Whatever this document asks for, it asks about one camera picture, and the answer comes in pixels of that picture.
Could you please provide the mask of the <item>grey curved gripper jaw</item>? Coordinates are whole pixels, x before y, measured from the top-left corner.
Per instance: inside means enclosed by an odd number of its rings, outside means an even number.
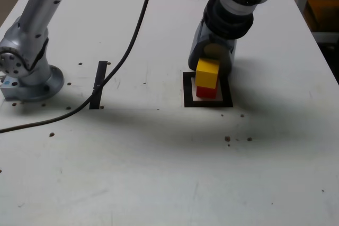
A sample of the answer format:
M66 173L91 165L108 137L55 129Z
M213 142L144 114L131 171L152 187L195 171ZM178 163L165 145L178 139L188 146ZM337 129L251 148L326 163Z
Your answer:
M194 34L192 47L188 58L190 69L196 69L200 57L204 56L203 49L209 43L210 30L207 28L204 19L199 23Z
M219 60L219 75L228 77L235 59L236 40L218 40L208 43L203 52L207 58Z

